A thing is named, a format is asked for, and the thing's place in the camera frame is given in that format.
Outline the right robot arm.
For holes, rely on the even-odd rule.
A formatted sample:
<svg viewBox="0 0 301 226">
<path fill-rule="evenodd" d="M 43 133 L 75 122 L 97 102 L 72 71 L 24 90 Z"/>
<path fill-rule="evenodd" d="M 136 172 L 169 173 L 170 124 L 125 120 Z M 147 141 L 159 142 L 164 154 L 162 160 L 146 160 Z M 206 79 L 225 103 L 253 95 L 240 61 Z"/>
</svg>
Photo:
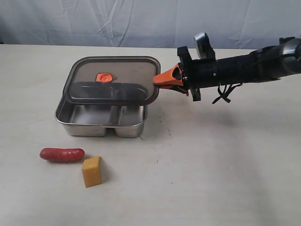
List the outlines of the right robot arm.
<svg viewBox="0 0 301 226">
<path fill-rule="evenodd" d="M 194 37 L 198 59 L 192 59 L 186 46 L 177 49 L 180 62 L 172 69 L 153 78 L 161 89 L 191 94 L 193 101 L 201 100 L 200 90 L 217 87 L 218 97 L 230 102 L 229 95 L 244 83 L 277 81 L 282 77 L 300 74 L 301 40 L 296 37 L 279 39 L 247 55 L 216 59 L 206 33 Z"/>
</svg>

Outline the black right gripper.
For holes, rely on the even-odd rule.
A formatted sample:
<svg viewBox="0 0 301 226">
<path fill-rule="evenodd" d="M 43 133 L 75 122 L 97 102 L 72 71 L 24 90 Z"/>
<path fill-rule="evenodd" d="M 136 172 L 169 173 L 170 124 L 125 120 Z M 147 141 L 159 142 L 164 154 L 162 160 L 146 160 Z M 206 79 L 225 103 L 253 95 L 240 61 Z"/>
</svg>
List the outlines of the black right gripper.
<svg viewBox="0 0 301 226">
<path fill-rule="evenodd" d="M 192 59 L 186 46 L 179 47 L 177 55 L 180 59 L 179 66 L 176 65 L 153 78 L 153 83 L 159 85 L 160 89 L 177 91 L 187 97 L 189 89 L 193 101 L 200 101 L 201 89 L 219 85 L 216 59 Z"/>
</svg>

